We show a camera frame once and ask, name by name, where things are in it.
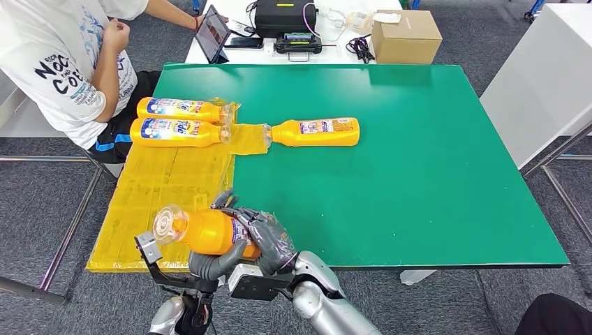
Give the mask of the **person's right hand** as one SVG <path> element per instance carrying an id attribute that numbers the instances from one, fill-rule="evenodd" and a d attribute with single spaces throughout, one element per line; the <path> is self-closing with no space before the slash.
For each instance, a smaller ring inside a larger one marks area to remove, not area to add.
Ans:
<path id="1" fill-rule="evenodd" d="M 101 52 L 119 54 L 128 45 L 130 27 L 119 21 L 111 19 L 105 28 Z"/>

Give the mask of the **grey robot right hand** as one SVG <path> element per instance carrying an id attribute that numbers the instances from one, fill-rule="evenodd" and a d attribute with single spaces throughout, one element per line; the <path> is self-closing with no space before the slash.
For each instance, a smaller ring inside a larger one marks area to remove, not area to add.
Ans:
<path id="1" fill-rule="evenodd" d="M 247 207 L 226 207 L 222 212 L 236 218 L 247 230 L 260 251 L 254 264 L 264 275 L 281 273 L 297 257 L 293 239 L 275 215 Z"/>

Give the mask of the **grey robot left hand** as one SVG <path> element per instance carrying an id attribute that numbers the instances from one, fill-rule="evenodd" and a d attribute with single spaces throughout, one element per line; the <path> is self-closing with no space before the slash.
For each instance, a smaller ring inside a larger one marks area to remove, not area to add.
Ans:
<path id="1" fill-rule="evenodd" d="M 210 207 L 212 209 L 234 207 L 238 197 L 233 193 L 232 188 L 220 193 Z M 238 239 L 223 255 L 205 255 L 191 251 L 188 257 L 188 268 L 193 275 L 203 280 L 216 281 L 239 263 L 247 246 L 246 239 Z"/>

